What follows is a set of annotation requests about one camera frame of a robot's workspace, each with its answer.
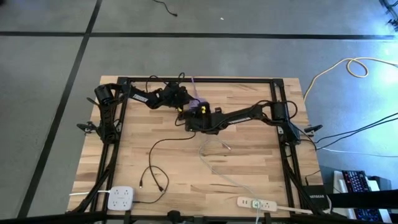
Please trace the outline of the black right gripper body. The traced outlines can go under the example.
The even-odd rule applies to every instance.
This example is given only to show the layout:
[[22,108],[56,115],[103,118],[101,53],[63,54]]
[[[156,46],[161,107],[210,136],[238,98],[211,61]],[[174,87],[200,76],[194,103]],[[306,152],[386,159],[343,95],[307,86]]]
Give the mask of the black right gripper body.
[[218,134],[219,131],[212,123],[209,104],[197,104],[187,110],[179,109],[178,119],[184,120],[185,130],[204,134]]

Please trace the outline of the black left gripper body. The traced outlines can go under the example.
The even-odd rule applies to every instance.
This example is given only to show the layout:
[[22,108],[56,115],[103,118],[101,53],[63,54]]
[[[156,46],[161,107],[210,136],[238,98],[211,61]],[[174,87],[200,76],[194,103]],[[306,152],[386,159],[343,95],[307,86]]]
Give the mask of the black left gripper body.
[[169,82],[162,90],[161,97],[163,106],[173,108],[183,108],[193,100],[186,87],[180,86],[177,82]]

